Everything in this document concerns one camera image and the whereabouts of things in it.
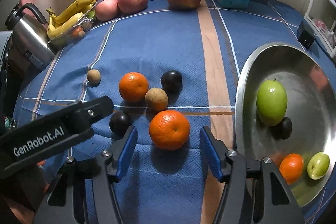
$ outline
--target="blue tablecloth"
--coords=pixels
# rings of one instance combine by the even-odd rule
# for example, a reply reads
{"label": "blue tablecloth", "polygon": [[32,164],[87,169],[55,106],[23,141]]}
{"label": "blue tablecloth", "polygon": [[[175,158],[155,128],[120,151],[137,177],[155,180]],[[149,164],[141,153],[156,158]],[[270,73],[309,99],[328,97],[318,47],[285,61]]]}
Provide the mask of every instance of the blue tablecloth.
{"label": "blue tablecloth", "polygon": [[[199,150],[199,130],[204,125],[217,130],[216,124],[225,120],[224,141],[228,147],[235,146],[236,87],[246,59],[268,42],[301,47],[296,39],[301,20],[297,11],[275,0],[270,0],[269,5],[250,3],[247,10],[221,9],[213,0],[202,0],[199,10],[189,12],[169,10],[166,0],[150,1],[145,11],[93,28],[78,44],[59,51],[37,76],[31,71],[17,99],[14,119],[22,126],[73,100],[89,101],[108,95],[116,109],[130,112],[138,129],[128,173],[115,187],[124,223],[211,223],[216,204],[205,198],[213,189],[207,187],[211,178],[207,179],[208,167]],[[218,54],[221,60],[213,60]],[[309,54],[335,88],[336,69],[316,43]],[[102,75],[99,86],[90,86],[86,80],[91,68]],[[170,69],[179,70],[184,77],[183,91],[170,108],[184,113],[191,124],[189,142],[176,152],[161,151],[152,145],[145,109],[124,104],[118,92],[119,80],[127,72],[140,72],[150,87],[161,87],[161,75]],[[222,82],[218,88],[220,92],[224,88],[227,94],[225,105],[226,101],[216,98],[213,91],[216,83]],[[70,153],[84,160],[110,146],[115,136],[109,129],[109,118],[93,125],[94,137],[47,160],[47,182]],[[313,223],[326,207],[335,193],[335,182],[333,172],[314,203],[303,209],[307,223]],[[90,180],[86,186],[89,215],[96,223]]]}

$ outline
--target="dark plum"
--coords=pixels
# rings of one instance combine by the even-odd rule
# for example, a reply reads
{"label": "dark plum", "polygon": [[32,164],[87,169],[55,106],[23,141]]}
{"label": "dark plum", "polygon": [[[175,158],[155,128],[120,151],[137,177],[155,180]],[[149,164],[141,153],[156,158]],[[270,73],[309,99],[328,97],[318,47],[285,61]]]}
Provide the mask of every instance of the dark plum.
{"label": "dark plum", "polygon": [[182,74],[177,70],[165,72],[161,77],[162,89],[168,93],[177,93],[182,88]]}
{"label": "dark plum", "polygon": [[292,121],[290,118],[284,117],[280,123],[271,127],[270,130],[274,138],[286,140],[292,134]]}
{"label": "dark plum", "polygon": [[132,120],[130,116],[123,111],[113,113],[110,118],[110,129],[119,137],[123,137],[125,135],[130,125],[132,125]]}

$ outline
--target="label sticker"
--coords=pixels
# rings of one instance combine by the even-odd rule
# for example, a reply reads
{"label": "label sticker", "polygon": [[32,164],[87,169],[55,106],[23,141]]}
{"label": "label sticker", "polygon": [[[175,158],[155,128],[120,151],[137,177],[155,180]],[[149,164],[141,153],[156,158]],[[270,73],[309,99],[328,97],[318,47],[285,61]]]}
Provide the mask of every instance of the label sticker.
{"label": "label sticker", "polygon": [[15,161],[23,160],[31,155],[38,153],[58,142],[70,137],[63,123],[50,125],[46,130],[31,132],[9,147],[14,155]]}
{"label": "label sticker", "polygon": [[9,127],[10,125],[9,119],[7,117],[4,118],[5,118],[5,127]]}
{"label": "label sticker", "polygon": [[25,58],[37,68],[43,65],[43,63],[28,50],[25,52]]}

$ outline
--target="blue gripper pad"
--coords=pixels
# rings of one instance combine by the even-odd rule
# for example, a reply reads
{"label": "blue gripper pad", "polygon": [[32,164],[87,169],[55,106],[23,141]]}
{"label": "blue gripper pad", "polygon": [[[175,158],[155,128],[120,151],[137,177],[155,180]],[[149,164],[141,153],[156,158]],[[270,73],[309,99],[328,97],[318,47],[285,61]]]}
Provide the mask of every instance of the blue gripper pad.
{"label": "blue gripper pad", "polygon": [[138,131],[134,127],[132,132],[130,133],[130,136],[128,137],[128,140],[118,160],[118,171],[115,175],[115,178],[118,181],[120,181],[127,173],[127,169],[131,163],[131,159],[132,159],[133,152],[135,149],[135,145],[137,144],[137,141],[138,141]]}
{"label": "blue gripper pad", "polygon": [[202,128],[199,132],[199,141],[201,143],[201,148],[203,149],[208,160],[212,175],[217,178],[219,182],[221,182],[224,178],[221,170],[221,160],[204,128]]}

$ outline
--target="small orange in plate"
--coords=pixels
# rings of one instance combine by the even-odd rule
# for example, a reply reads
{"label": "small orange in plate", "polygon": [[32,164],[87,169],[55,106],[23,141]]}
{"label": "small orange in plate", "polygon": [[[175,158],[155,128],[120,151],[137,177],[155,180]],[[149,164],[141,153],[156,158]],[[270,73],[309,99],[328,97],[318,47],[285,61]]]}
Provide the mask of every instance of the small orange in plate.
{"label": "small orange in plate", "polygon": [[149,84],[145,76],[138,72],[125,74],[119,82],[121,97],[131,103],[140,102],[145,98]]}
{"label": "small orange in plate", "polygon": [[154,116],[149,124],[149,135],[160,149],[176,150],[189,138],[190,123],[176,110],[164,110]]}
{"label": "small orange in plate", "polygon": [[280,164],[279,171],[287,184],[296,182],[303,170],[303,158],[299,154],[289,154]]}

